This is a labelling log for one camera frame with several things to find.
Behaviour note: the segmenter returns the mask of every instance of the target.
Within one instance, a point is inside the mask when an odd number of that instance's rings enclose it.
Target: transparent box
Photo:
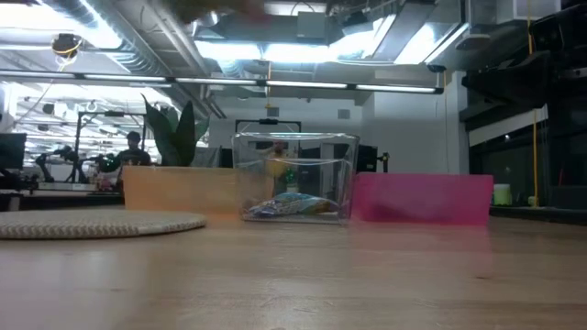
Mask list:
[[[243,220],[345,224],[350,218],[358,137],[238,133],[232,145]]]

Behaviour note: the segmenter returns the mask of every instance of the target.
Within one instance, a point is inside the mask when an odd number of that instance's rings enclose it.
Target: table surface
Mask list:
[[[587,227],[224,222],[0,242],[0,329],[586,329]]]

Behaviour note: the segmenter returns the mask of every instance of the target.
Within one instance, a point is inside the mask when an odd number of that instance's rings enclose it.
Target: desk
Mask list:
[[[587,228],[260,224],[0,242],[0,328],[585,329]]]

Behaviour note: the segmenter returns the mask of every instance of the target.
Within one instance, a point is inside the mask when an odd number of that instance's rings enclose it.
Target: ceiling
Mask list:
[[[456,50],[454,45],[462,39],[462,36],[457,36],[432,61],[433,64],[445,65],[450,70],[468,70],[506,56],[524,42],[526,34],[523,22],[514,20],[496,24],[495,4],[498,1],[475,1],[472,10],[461,7],[461,0],[314,0],[307,4],[290,0],[267,1],[265,10],[271,16],[262,23],[251,22],[236,14],[224,14],[217,24],[211,27],[200,24],[197,29],[194,29],[194,25],[180,23],[172,10],[161,5],[161,0],[67,2],[71,6],[58,0],[42,0],[40,2],[43,5],[0,5],[3,6],[3,10],[0,10],[0,69],[55,72],[61,67],[63,59],[56,58],[50,43],[59,33],[73,33],[82,36],[84,43],[79,48],[75,61],[65,66],[66,72],[184,77],[209,75],[253,79],[271,77],[275,80],[296,82],[436,86],[437,75],[425,65],[407,63],[421,63],[432,50],[447,43],[448,36],[465,23],[462,18],[465,11],[472,13],[469,21],[473,30],[492,36],[492,51],[487,51],[487,48]],[[363,34],[354,35],[355,38],[353,35],[345,37],[342,25],[350,13],[357,11],[363,11],[368,22],[351,27],[369,26],[372,31],[363,31]],[[242,48],[238,51],[228,49],[205,57],[204,55],[208,55],[205,49],[198,49],[196,46],[198,43],[203,45],[201,42],[214,45],[236,43],[247,47],[253,45],[253,50],[257,50],[263,57],[269,57],[272,44],[296,38],[292,37],[292,33],[297,33],[300,38],[300,31],[304,28],[304,24],[300,22],[311,22],[302,21],[306,16],[318,21],[320,17],[323,20],[327,17],[327,28],[319,38],[301,38],[298,43],[313,44],[327,50],[328,54],[336,51],[334,59],[328,57],[320,62],[296,62],[304,57],[303,54],[289,53],[285,54],[290,56],[289,60],[274,60],[268,65],[265,61],[248,57]],[[210,93],[197,85],[174,85],[169,88],[170,86],[164,85],[131,86],[128,83],[118,87],[78,83],[80,85],[50,84],[47,79],[5,82],[4,89],[12,88],[18,93],[16,110],[11,110],[20,123],[17,128],[32,136],[39,136],[39,141],[43,136],[70,137],[74,133],[74,126],[71,125],[76,120],[76,111],[85,109],[88,105],[90,108],[97,106],[98,111],[141,113],[144,112],[141,94],[145,94],[152,103],[181,108],[188,100],[198,105],[202,95]],[[267,92],[267,89],[260,87],[211,88],[216,99],[264,98],[267,97]],[[271,88],[271,97],[348,99],[355,100],[357,105],[361,105],[368,96],[366,92],[344,90]],[[46,103],[57,103],[60,109],[66,111],[62,113],[63,116],[43,114],[39,109]],[[214,107],[198,106],[198,109],[202,116],[212,114],[222,117]],[[105,133],[100,125],[94,126],[90,123],[83,129],[82,136],[117,139],[124,144],[124,135],[133,129],[131,126],[142,125],[140,117],[98,120],[104,127],[116,125],[117,130],[113,130],[116,133]],[[42,122],[50,124],[49,131],[39,131],[38,123]]]

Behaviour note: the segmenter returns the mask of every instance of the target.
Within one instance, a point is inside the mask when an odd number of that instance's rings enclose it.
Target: pink translucent block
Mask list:
[[[486,226],[490,175],[360,173],[352,218],[378,223]]]

